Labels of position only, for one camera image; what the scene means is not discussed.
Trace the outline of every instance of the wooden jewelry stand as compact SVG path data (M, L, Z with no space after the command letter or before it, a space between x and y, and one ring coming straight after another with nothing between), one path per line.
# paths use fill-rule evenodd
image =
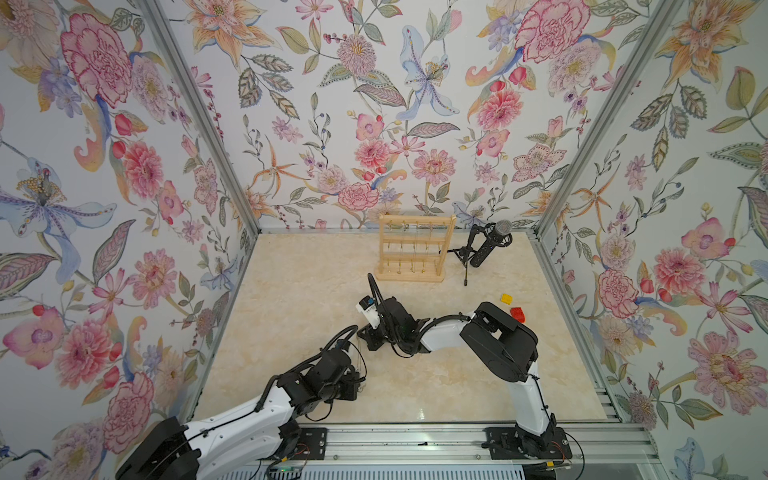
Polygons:
M377 280L442 282L445 254L451 244L456 215L379 217Z

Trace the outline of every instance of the wire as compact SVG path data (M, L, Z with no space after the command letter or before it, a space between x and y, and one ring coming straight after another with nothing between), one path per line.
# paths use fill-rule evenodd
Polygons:
M581 474L584 473L584 467L587 465L587 456L584 454L584 449L581 447L581 444L573 435L568 432L565 432L565 435L571 437L571 439L576 442L576 445L578 445L578 449L581 450L581 472L578 473L578 477L574 478L574 480L578 480L581 478Z
M328 413L326 413L326 416L322 417L321 419L319 419L319 420L312 420L312 419L311 419L309 416L307 416L307 415L305 415L305 416L304 416L304 418L306 418L306 419L307 419L307 420L309 420L310 422L322 422L323 420L327 419L327 418L328 418L328 416L329 416L329 415L331 414L331 412L333 411L333 400L331 400L331 403L330 403L330 405L331 405L331 408L329 408L329 409L328 409Z

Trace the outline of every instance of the black bracket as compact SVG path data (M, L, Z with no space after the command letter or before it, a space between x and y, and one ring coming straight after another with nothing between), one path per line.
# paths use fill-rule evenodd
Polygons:
M565 438L565 431L559 427L554 429L552 441L543 450L536 447L535 442L526 442L515 427L489 427L484 431L487 442L483 443L483 448L491 451L491 460L523 460L526 458L562 460L564 457L573 458L571 446ZM524 443L526 453L523 453L521 449Z
M296 450L301 452L301 444L306 445L307 450L291 457L291 460L325 460L326 443L328 442L328 429L301 428Z

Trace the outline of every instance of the wall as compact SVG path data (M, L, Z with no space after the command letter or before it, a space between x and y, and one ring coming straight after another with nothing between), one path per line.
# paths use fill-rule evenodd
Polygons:
M545 239L619 406L680 480L768 471L766 15L680 10Z
M190 411L253 241L128 2L0 3L0 478Z
M261 227L311 229L532 226L655 6L629 3L163 7Z

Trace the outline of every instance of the beige floor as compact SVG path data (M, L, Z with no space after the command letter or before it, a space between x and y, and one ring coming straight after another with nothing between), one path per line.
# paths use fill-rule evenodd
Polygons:
M478 247L482 238L476 239ZM466 233L453 236L453 247ZM265 234L237 296L195 416L229 409L260 395L266 381L317 353L353 323L364 326L356 303L370 294L366 274L378 259L371 233ZM478 269L455 257L445 262L443 283L379 282L417 319L473 311L480 302L501 303L502 293L525 311L539 338L541 387L558 419L604 419L592 382L568 333L533 249L523 233L497 249ZM389 347L365 349L368 380L355 402L336 402L327 422L496 421L515 417L506 385L469 348L442 349L402 359ZM311 415L327 412L320 405Z

